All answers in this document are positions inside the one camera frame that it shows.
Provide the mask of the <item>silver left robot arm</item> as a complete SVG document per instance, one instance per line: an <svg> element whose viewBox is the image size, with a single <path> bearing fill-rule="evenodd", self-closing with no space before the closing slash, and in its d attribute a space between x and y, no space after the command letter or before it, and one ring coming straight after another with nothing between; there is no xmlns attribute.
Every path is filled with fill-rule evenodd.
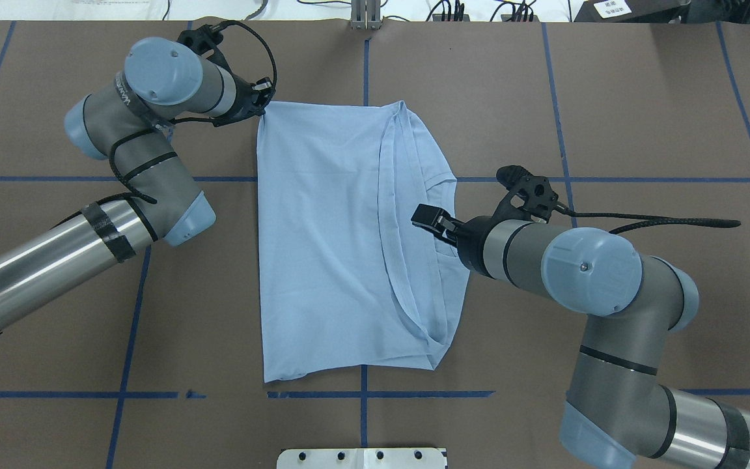
<svg viewBox="0 0 750 469"><path fill-rule="evenodd" d="M39 237L0 256L0 335L6 327L158 241L179 246L216 222L204 191L167 134L177 124L221 127L263 115L277 68L254 82L232 71L220 50L227 19L148 36L132 45L112 83L66 113L73 145L107 162L124 190L75 211Z"/></svg>

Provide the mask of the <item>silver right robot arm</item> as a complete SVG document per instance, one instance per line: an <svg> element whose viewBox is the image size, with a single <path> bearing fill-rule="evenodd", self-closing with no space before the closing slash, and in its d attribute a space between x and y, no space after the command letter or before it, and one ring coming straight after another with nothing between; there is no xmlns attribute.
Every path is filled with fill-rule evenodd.
<svg viewBox="0 0 750 469"><path fill-rule="evenodd" d="M420 204L411 222L452 246L470 271L586 315L561 421L562 446L596 468L638 457L688 468L750 468L750 412L658 384L667 334L699 311L693 279L638 253L622 232L656 225L739 226L737 220L634 216L603 231L551 225L577 212L547 178L521 166L497 170L506 195L491 216L457 220Z"/></svg>

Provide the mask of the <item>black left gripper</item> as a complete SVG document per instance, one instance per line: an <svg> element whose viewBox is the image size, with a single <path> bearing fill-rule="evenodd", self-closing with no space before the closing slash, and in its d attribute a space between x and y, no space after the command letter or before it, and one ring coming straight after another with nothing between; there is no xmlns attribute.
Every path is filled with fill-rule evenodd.
<svg viewBox="0 0 750 469"><path fill-rule="evenodd" d="M232 71L219 45L229 25L202 25L182 31L176 40L199 58L202 83L190 98L187 112L200 115L199 122L215 127L265 115L273 101L275 82L263 77L249 82Z"/></svg>

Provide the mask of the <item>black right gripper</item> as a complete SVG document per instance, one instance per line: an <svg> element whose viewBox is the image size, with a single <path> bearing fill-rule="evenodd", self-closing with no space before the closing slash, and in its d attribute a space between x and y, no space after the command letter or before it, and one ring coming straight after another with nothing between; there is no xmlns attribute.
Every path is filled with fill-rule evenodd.
<svg viewBox="0 0 750 469"><path fill-rule="evenodd" d="M507 220L533 222L535 218L548 222L557 207L559 196L548 178L535 176L520 165L504 166L497 170L497 181L508 193L491 216L477 216L461 222L444 208L417 205L411 224L434 235L441 242L456 246L462 264L472 271L488 274L483 261L483 246L492 229Z"/></svg>

